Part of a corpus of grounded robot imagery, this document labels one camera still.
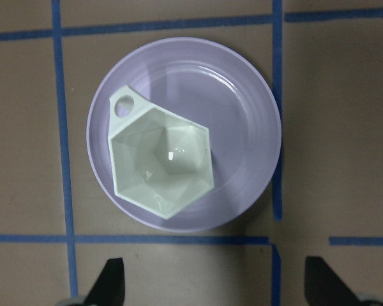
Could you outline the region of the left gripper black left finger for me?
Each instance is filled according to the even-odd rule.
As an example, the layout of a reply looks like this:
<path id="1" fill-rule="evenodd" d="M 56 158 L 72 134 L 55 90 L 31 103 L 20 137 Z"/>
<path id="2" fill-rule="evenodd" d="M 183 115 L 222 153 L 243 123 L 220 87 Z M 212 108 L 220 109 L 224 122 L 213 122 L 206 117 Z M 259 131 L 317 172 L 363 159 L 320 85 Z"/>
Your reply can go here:
<path id="1" fill-rule="evenodd" d="M 118 305 L 125 299 L 124 261 L 108 259 L 84 300 L 84 305 Z"/>

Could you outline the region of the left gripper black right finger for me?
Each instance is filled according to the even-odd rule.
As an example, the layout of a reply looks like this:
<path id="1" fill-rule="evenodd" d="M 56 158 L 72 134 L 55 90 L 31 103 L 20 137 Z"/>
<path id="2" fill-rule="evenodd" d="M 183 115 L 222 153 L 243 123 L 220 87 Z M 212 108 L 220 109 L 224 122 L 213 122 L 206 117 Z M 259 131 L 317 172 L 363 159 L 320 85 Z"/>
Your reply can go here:
<path id="1" fill-rule="evenodd" d="M 304 296 L 308 305 L 378 305 L 377 300 L 360 300 L 319 256 L 307 256 Z"/>

